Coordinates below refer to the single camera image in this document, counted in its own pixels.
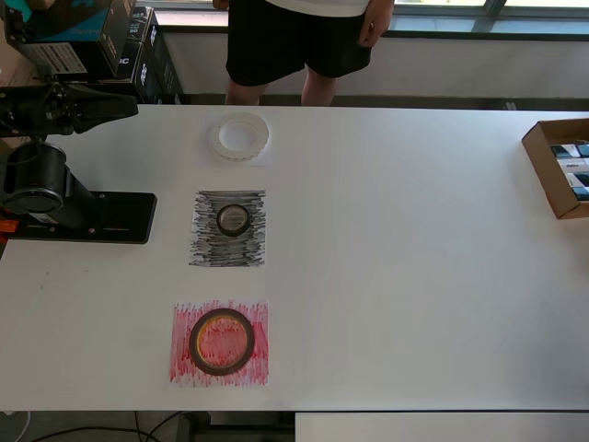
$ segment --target window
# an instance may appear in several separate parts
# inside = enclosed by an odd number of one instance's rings
[[[138,0],[138,2],[174,10],[213,9],[212,0]],[[488,30],[480,30],[489,27],[488,23],[482,23],[484,20],[513,20],[521,17],[536,21],[545,19],[547,22],[575,19],[585,28],[589,26],[589,0],[396,0],[395,4],[396,17],[420,16],[433,19],[459,17],[463,25],[470,18],[478,20],[481,26],[479,24],[475,26],[473,32],[488,32]],[[438,30],[445,25],[448,25],[447,21],[436,23],[434,27]]]
[[[589,0],[507,0],[506,6],[589,7]]]
[[[483,6],[485,0],[397,0],[396,5]]]

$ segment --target tape roll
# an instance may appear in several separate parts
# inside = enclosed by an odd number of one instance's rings
[[[215,154],[228,161],[249,161],[268,144],[268,124],[254,113],[229,113],[215,122],[211,146]]]
[[[245,337],[244,346],[242,349],[237,349],[237,354],[233,354],[232,360],[224,361],[222,355],[211,355],[210,349],[207,351],[202,348],[203,341],[206,340],[206,337],[204,336],[206,329],[217,320],[233,321],[235,324],[238,324],[243,331]],[[214,333],[213,337],[221,340],[219,333]],[[201,371],[212,376],[227,376],[235,373],[249,361],[254,353],[255,335],[251,322],[249,322],[248,318],[242,313],[233,310],[232,308],[216,308],[202,315],[201,318],[197,320],[196,324],[194,324],[190,339],[192,362]],[[230,354],[230,352],[227,352],[228,347],[231,346],[230,344],[227,345],[227,343],[213,342],[212,346],[217,352],[225,351]]]

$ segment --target cardboard box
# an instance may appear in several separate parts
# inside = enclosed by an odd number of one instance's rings
[[[0,21],[0,34],[4,35],[4,23]],[[37,86],[41,81],[37,69],[20,52],[0,37],[0,88]],[[0,139],[0,154],[6,154],[29,141],[26,136]]]
[[[44,11],[55,3],[55,0],[28,0],[30,8],[34,11]]]
[[[165,102],[179,104],[182,86],[167,50],[164,35],[158,31],[156,13],[152,7],[138,6],[134,9],[127,40],[141,42],[144,45],[164,90]]]
[[[138,103],[163,102],[164,92],[142,43],[127,41],[120,63],[116,79],[103,80],[88,86],[113,94],[132,95],[137,98]]]
[[[0,21],[4,36],[4,23]],[[34,64],[0,36],[0,87],[36,86],[41,81]]]
[[[550,147],[582,140],[589,140],[589,119],[539,122],[523,140],[554,215],[560,219],[589,216],[589,201],[579,201]]]
[[[113,78],[119,67],[135,0],[56,0],[34,11],[20,50],[62,80]]]

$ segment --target black shorts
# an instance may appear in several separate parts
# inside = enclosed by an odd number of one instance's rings
[[[241,86],[271,83],[309,66],[336,78],[365,68],[364,16],[317,17],[265,0],[229,1],[227,72]]]

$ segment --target white table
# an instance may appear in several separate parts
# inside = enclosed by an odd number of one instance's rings
[[[272,158],[244,167],[197,147],[231,111],[52,139],[88,189],[154,192],[156,218],[144,246],[9,242],[0,410],[589,406],[589,219],[555,218],[520,145],[582,114],[248,109]],[[195,191],[262,188],[267,265],[189,266]],[[215,298],[268,299],[268,387],[168,384],[174,303]]]
[[[586,442],[584,413],[297,413],[297,442]]]

